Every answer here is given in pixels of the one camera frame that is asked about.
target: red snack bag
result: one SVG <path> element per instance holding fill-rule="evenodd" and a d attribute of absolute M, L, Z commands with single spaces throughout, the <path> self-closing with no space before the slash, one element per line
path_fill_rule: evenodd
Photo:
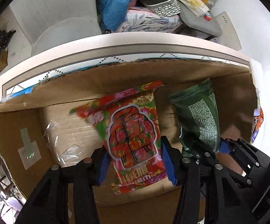
<path fill-rule="evenodd" d="M 72 109 L 98 131 L 117 172 L 122 194 L 166 177 L 153 91 L 160 81 L 108 95 Z"/>

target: white wall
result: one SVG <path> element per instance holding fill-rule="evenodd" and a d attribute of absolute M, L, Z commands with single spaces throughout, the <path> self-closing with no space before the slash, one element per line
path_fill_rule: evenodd
<path fill-rule="evenodd" d="M 236 29 L 241 52 L 262 64 L 268 107 L 263 142 L 256 147 L 270 156 L 270 13 L 259 0 L 217 0 L 212 13 L 223 11 Z"/>

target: gray chair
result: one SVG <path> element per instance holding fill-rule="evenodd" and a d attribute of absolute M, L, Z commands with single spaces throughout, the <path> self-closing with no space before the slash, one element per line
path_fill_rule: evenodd
<path fill-rule="evenodd" d="M 32 45 L 31 55 L 101 34 L 95 0 L 13 0 L 10 9 Z"/>
<path fill-rule="evenodd" d="M 208 34 L 209 36 L 206 38 L 207 40 L 210 40 L 213 37 L 218 37 L 222 34 L 221 28 L 211 12 L 209 13 L 212 19 L 207 21 L 203 17 L 197 17 L 183 3 L 179 2 L 179 4 L 181 7 L 181 13 L 179 16 L 188 27 Z"/>

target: cardboard box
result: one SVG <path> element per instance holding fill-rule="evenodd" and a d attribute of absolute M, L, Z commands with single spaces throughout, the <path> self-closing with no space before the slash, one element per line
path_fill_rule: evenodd
<path fill-rule="evenodd" d="M 101 147 L 101 140 L 84 120 L 76 115 L 69 116 L 69 110 L 90 100 L 158 80 L 165 85 L 155 91 L 160 133 L 168 137 L 173 147 L 180 148 L 176 119 L 167 97 L 206 78 L 211 78 L 216 96 L 221 136 L 249 140 L 257 97 L 248 67 L 204 60 L 148 59 L 74 71 L 42 82 L 31 92 L 1 103 L 0 154 L 16 186 L 29 197 L 45 172 L 57 162 L 43 137 L 50 120 L 61 126 L 53 132 L 53 137 L 58 136 L 59 154 L 77 144 L 86 147 L 82 153 L 85 158 Z M 25 166 L 19 154 L 19 149 L 21 154 L 24 150 L 21 135 L 24 128 L 28 130 L 30 142 L 36 142 L 38 147 L 38 160 L 25 163 Z M 134 212 L 137 209 L 142 212 L 146 203 L 152 204 L 155 213 L 137 219 L 136 223 L 172 223 L 179 189 L 167 179 L 117 195 L 109 186 L 114 176 L 111 167 L 105 183 L 94 188 L 101 223 L 115 220 L 132 223 Z"/>

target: blue blanket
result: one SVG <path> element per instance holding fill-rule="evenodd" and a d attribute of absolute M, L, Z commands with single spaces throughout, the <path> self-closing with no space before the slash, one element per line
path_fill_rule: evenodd
<path fill-rule="evenodd" d="M 111 31 L 115 31 L 124 21 L 128 3 L 131 0 L 97 0 L 102 21 Z"/>

